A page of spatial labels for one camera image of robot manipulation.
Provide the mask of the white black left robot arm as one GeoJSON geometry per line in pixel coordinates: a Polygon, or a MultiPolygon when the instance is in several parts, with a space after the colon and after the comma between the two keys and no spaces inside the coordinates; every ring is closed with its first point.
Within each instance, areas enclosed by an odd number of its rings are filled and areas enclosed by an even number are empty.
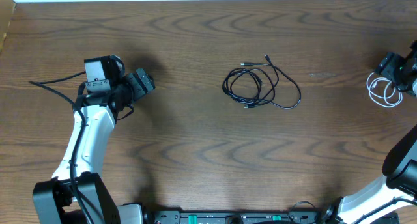
{"type": "Polygon", "coordinates": [[[121,58],[108,55],[84,61],[86,81],[76,100],[63,95],[74,114],[66,152],[50,180],[33,189],[41,223],[143,223],[139,204],[117,206],[101,174],[108,141],[124,108],[155,88],[142,68],[127,74],[121,58]]]}

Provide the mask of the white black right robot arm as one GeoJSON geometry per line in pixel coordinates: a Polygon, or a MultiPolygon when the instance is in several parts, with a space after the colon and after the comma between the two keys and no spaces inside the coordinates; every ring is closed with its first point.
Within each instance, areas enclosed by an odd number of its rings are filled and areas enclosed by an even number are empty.
{"type": "MultiPolygon", "coordinates": [[[[367,79],[369,97],[377,105],[393,108],[403,95],[416,97],[416,41],[402,57],[388,52],[367,79]]],[[[405,206],[416,205],[416,127],[389,151],[382,175],[357,193],[340,197],[317,220],[318,223],[387,223],[387,215],[405,206]]]]}

